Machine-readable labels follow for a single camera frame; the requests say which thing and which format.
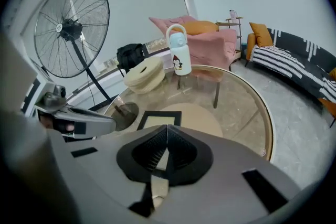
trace beige round mat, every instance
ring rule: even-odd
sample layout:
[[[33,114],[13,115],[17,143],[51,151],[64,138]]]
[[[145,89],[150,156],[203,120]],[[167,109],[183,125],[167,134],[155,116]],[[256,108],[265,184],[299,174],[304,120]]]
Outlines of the beige round mat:
[[[161,111],[182,111],[181,127],[223,137],[222,128],[215,117],[197,104],[173,104]]]

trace bottle lid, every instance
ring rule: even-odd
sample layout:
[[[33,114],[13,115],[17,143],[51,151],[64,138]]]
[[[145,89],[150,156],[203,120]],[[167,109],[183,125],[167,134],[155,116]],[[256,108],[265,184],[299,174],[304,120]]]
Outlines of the bottle lid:
[[[169,39],[171,48],[178,48],[186,45],[186,40],[183,33],[173,33]]]

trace black and white striped blanket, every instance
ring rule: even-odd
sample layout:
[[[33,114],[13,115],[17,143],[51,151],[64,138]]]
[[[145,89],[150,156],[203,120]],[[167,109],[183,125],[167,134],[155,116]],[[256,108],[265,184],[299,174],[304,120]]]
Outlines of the black and white striped blanket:
[[[250,60],[290,78],[316,98],[336,103],[336,81],[308,59],[275,46],[256,45]]]

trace side table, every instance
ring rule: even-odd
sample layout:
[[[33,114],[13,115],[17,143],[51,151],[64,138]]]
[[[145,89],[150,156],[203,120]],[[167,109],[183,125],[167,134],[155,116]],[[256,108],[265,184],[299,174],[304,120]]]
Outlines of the side table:
[[[233,23],[233,22],[230,22],[232,19],[229,18],[229,19],[226,19],[226,23],[224,22],[216,22],[216,25],[218,26],[228,26],[229,28],[231,28],[231,26],[239,26],[239,35],[237,35],[237,38],[239,38],[239,50],[236,50],[236,55],[237,55],[237,58],[236,59],[240,59],[240,55],[241,55],[241,43],[242,43],[242,29],[241,29],[241,23],[240,23],[240,19],[244,19],[243,17],[237,17],[238,19],[238,22],[237,23]]]

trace round glass table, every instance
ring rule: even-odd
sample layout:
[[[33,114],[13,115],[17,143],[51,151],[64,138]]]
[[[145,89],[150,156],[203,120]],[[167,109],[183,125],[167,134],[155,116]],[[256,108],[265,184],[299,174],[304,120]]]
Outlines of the round glass table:
[[[190,74],[177,76],[174,68],[165,69],[165,78],[154,90],[139,95],[127,88],[105,115],[122,125],[124,114],[118,108],[132,108],[132,104],[136,104],[136,119],[113,135],[136,131],[145,111],[181,111],[182,127],[238,142],[267,160],[271,158],[274,138],[266,105],[251,85],[229,71],[195,65]],[[173,124],[170,120],[148,121],[144,127]]]

